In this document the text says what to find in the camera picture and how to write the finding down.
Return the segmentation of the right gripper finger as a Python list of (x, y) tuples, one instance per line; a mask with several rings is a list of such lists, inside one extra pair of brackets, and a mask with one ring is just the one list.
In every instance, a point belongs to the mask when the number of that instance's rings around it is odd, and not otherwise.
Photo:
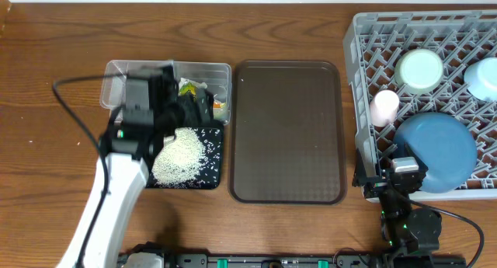
[(408, 144), (408, 142), (405, 142), (404, 144), (405, 148), (405, 154), (408, 157), (413, 157), (418, 164), (419, 167), (419, 172), (424, 172), (426, 173), (428, 171), (428, 167), (426, 164), (422, 161), (422, 159), (412, 150), (411, 146)]
[(361, 187), (367, 183), (367, 172), (363, 164), (362, 155), (359, 149), (356, 149), (356, 164), (353, 174), (352, 186)]

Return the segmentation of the green snack wrapper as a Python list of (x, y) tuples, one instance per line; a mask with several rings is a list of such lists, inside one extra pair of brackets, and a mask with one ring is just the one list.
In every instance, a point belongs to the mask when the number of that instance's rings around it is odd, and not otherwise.
[[(179, 95), (185, 96), (187, 94), (190, 94), (195, 99), (197, 97), (197, 92), (199, 90), (200, 87), (195, 86), (192, 82), (187, 82), (186, 84), (182, 85), (181, 88), (179, 89)], [(223, 103), (218, 99), (214, 100), (214, 108), (221, 109), (224, 108), (225, 106), (226, 103)]]

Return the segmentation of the dark blue plate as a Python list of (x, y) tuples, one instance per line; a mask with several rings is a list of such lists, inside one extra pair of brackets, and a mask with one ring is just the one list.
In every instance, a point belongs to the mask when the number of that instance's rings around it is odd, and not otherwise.
[(476, 142), (471, 132), (454, 117), (444, 113), (419, 113), (396, 130), (394, 158), (408, 155), (406, 146), (427, 167), (420, 190), (446, 193), (469, 179), (477, 164)]

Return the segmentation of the pink and white cup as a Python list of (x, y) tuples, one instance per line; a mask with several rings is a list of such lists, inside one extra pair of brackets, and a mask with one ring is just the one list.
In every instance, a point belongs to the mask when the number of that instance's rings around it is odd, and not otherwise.
[(371, 123), (375, 127), (385, 127), (395, 121), (400, 99), (391, 90), (379, 91), (370, 103)]

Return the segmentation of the mint green bowl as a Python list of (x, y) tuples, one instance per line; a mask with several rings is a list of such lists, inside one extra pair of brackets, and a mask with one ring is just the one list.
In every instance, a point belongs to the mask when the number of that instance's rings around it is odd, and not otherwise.
[(441, 83), (442, 77), (441, 57), (427, 49), (408, 51), (399, 59), (394, 70), (395, 81), (410, 94), (431, 92)]

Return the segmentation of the light blue bowl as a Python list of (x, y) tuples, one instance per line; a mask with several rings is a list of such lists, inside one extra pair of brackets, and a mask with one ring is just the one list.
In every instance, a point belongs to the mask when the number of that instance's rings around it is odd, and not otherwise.
[(467, 68), (464, 83), (475, 98), (486, 102), (496, 101), (496, 63), (496, 57), (488, 57)]

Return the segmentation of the white tissue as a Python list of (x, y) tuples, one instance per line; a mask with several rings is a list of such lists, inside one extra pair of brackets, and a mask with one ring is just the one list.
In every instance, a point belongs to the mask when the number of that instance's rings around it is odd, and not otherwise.
[(228, 116), (228, 102), (227, 102), (227, 96), (228, 96), (228, 91), (225, 87), (222, 85), (215, 85), (215, 84), (207, 84), (206, 82), (196, 82), (192, 79), (188, 78), (181, 78), (179, 81), (179, 88), (181, 88), (182, 85), (186, 84), (187, 82), (192, 82), (195, 86), (200, 87), (200, 89), (204, 89), (206, 92), (209, 92), (214, 100), (218, 99), (223, 103), (226, 103), (226, 106), (221, 109), (216, 109), (214, 108), (213, 104), (213, 115), (216, 120), (223, 121), (225, 123), (228, 122), (229, 116)]

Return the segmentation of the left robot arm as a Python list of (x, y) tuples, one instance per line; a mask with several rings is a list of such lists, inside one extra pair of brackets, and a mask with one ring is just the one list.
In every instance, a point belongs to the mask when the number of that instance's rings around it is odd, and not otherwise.
[(130, 215), (164, 149), (165, 137), (183, 127), (214, 123), (214, 97), (179, 94), (171, 66), (123, 73), (126, 102), (111, 113), (105, 132), (92, 137), (96, 177), (60, 267), (109, 267), (116, 263)]

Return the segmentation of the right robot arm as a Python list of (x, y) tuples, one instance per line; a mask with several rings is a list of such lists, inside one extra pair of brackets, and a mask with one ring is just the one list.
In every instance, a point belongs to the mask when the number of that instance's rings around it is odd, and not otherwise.
[(419, 190), (428, 167), (405, 145), (406, 156), (396, 158), (382, 177), (368, 177), (365, 161), (356, 151), (353, 186), (361, 187), (366, 198), (381, 204), (381, 234), (390, 249), (375, 260), (372, 267), (433, 267), (432, 252), (440, 247), (440, 214), (426, 207), (412, 207), (409, 195)]

